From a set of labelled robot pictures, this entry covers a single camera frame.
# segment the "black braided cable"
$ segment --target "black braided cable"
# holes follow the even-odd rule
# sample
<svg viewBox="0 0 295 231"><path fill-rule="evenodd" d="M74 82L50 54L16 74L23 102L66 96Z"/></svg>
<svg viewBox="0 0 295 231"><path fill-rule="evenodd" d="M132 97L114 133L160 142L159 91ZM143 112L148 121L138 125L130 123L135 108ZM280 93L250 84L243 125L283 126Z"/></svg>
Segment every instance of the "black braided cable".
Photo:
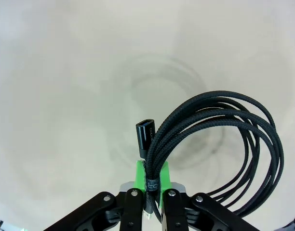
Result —
<svg viewBox="0 0 295 231"><path fill-rule="evenodd" d="M264 113L268 121L250 113L246 107L231 98L253 104ZM159 178L164 162L184 138L194 132L218 126L237 127L245 148L245 158L238 174L224 186L207 193L211 197L219 193L213 198L222 203L238 189L244 187L242 192L225 207L234 205L249 189L260 157L260 139L264 141L270 152L268 173L260 188L245 205L234 211L238 216L244 217L268 199L279 182L283 170L282 143L276 132L273 118L262 104L248 96L231 91L211 91L197 95L181 104L165 119L155 134L147 153L146 176L148 179ZM247 166L249 151L251 151L251 159ZM161 221L155 196L151 193L149 198L156 217Z"/></svg>

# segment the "screw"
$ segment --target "screw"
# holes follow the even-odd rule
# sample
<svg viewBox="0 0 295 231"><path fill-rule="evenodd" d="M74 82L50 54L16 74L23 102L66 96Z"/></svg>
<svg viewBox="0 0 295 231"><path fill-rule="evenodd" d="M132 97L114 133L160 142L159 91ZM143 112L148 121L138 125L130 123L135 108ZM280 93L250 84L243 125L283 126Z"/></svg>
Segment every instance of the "screw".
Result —
<svg viewBox="0 0 295 231"><path fill-rule="evenodd" d="M137 190L133 190L132 193L131 193L131 195L132 195L132 196L137 196L137 195L138 195Z"/></svg>
<svg viewBox="0 0 295 231"><path fill-rule="evenodd" d="M104 201L109 201L111 198L110 198L110 196L105 196L104 197Z"/></svg>
<svg viewBox="0 0 295 231"><path fill-rule="evenodd" d="M169 196L175 196L175 195L176 195L175 191L173 191L173 190L169 191Z"/></svg>
<svg viewBox="0 0 295 231"><path fill-rule="evenodd" d="M197 197L196 197L196 201L197 201L197 202L202 202L202 201L203 201L203 198L202 198L201 196L197 196Z"/></svg>

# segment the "black cable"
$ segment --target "black cable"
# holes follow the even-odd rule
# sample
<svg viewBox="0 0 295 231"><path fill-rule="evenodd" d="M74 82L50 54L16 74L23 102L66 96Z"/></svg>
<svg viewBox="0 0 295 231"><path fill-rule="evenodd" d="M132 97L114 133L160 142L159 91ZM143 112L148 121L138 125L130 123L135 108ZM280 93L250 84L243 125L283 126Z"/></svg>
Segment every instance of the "black cable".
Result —
<svg viewBox="0 0 295 231"><path fill-rule="evenodd" d="M250 113L246 107L231 98L253 104L265 114L268 121ZM283 170L282 143L276 132L273 118L262 104L248 96L231 91L211 91L197 95L181 104L165 119L155 134L147 153L146 177L151 180L159 178L164 162L184 138L194 132L218 126L237 127L245 147L245 158L238 174L224 186L207 193L212 197L219 193L213 198L221 203L231 198L238 189L244 187L242 192L226 207L234 205L250 187L260 157L260 139L265 142L271 155L268 173L260 188L244 206L234 211L235 214L244 217L255 211L268 199ZM251 159L247 166L250 156L249 150L251 151ZM149 197L156 217L160 221L161 216L156 206L156 198L152 194Z"/></svg>

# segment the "coiled cable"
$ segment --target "coiled cable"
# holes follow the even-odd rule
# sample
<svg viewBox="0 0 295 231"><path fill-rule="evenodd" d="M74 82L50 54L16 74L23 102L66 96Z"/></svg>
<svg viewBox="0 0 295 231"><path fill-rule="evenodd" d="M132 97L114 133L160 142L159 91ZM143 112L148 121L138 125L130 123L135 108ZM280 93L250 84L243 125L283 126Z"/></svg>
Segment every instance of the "coiled cable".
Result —
<svg viewBox="0 0 295 231"><path fill-rule="evenodd" d="M259 108L267 117L263 118L249 112L239 102L243 100ZM238 174L224 186L207 193L216 201L222 203L229 199L238 189L242 192L225 207L234 205L249 189L258 166L260 156L260 139L268 147L271 161L267 175L254 196L234 213L244 217L259 208L274 191L283 170L282 143L276 132L275 123L268 110L258 101L231 91L211 91L197 95L176 108L162 123L149 147L146 158L146 177L157 179L161 168L172 150L190 134L211 127L237 127L245 148L245 158ZM156 196L148 194L153 211L161 222L161 216L156 206Z"/></svg>

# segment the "silver screw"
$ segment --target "silver screw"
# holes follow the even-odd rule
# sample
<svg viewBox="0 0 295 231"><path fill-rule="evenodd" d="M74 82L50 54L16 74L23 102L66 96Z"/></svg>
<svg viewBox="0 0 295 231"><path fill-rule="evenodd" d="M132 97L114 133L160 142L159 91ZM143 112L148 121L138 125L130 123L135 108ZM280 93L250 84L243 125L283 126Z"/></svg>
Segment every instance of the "silver screw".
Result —
<svg viewBox="0 0 295 231"><path fill-rule="evenodd" d="M175 196L176 193L175 193L175 191L170 190L168 194L169 194L169 196Z"/></svg>
<svg viewBox="0 0 295 231"><path fill-rule="evenodd" d="M203 198L202 198L201 196L197 196L197 197L196 197L196 201L197 201L197 202L202 202L202 201L203 201Z"/></svg>
<svg viewBox="0 0 295 231"><path fill-rule="evenodd" d="M104 201L109 201L111 198L109 196L104 197Z"/></svg>
<svg viewBox="0 0 295 231"><path fill-rule="evenodd" d="M137 196L137 195L138 195L137 190L133 190L132 193L131 193L131 195L132 195L132 196Z"/></svg>

